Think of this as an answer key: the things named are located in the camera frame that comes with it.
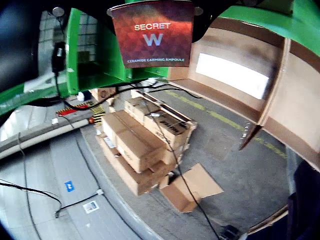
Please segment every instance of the concrete floor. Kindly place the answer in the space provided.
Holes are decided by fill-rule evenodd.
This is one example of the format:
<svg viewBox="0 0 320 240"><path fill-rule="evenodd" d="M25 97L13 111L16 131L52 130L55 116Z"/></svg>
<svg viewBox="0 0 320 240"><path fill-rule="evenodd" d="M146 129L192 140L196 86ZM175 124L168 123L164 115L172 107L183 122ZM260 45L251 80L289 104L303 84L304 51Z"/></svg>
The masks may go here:
<svg viewBox="0 0 320 240"><path fill-rule="evenodd" d="M182 92L176 94L178 97L166 92L152 95L199 123L192 134L190 148L183 156L181 169L185 172L196 163L201 163L223 188L223 193L201 202L216 227L219 229L231 224L246 232L282 208L289 196L287 161L279 155L286 152L284 145L262 131L257 135L258 140L238 151L242 131L234 126L244 127L247 123L244 118L205 99L194 99ZM128 93L123 93L117 98L115 109L123 109L124 100L129 97ZM199 105L194 107L195 102L226 117L231 123L213 117L206 110L201 110ZM93 146L95 141L90 132L82 129L89 147L94 148L95 157L99 159L102 153ZM135 197L108 163L100 164L103 164L106 175L128 205L164 239L190 239L191 236L207 239L213 236L198 208L191 213L178 213L157 189Z"/></svg>
<svg viewBox="0 0 320 240"><path fill-rule="evenodd" d="M245 119L207 100L194 99L183 92L172 93L173 91L155 92L153 95L199 123L190 139L190 148L182 158L182 171L201 163L224 190L223 193L207 197L201 202L217 230L220 226L231 224L245 232L287 203L287 162L280 155L281 152L285 153L283 144L262 131L257 140L244 150L238 151L242 135L239 126L246 125ZM124 99L129 97L128 93L122 94L115 100L115 108L123 108ZM46 117L47 121L51 119L49 115ZM191 213L178 213L157 189L140 197L134 196L104 158L97 145L93 126L82 128L81 133L83 137L80 132L76 132L76 137L81 142L93 173L112 205L141 238L215 239L198 208ZM28 149L27 156L31 159L28 161L27 170L30 187L53 191L65 204L87 197L89 193L93 194L97 190L83 165L72 135L66 134L32 147ZM0 178L24 184L21 156L18 153L2 162ZM74 198L70 198L66 193L64 182L67 178L75 179L76 185L81 185L76 188L78 191ZM0 191L1 222L17 239L36 239L26 217L28 211L24 202L25 193L4 187L0 188ZM116 226L122 226L124 221L118 219L114 221L115 225L110 224L109 220L117 218L117 215L104 199L97 199L103 210L93 212L100 212L98 220L95 217L86 218L81 204L66 211L63 219L53 219L49 213L52 213L56 206L53 206L50 199L44 199L46 198L32 196L33 206L40 204L43 209L37 211L37 207L32 208L38 223L44 225L41 230L45 236L43 239L126 238L114 233L119 232ZM135 235L130 227L123 225L125 236Z"/></svg>

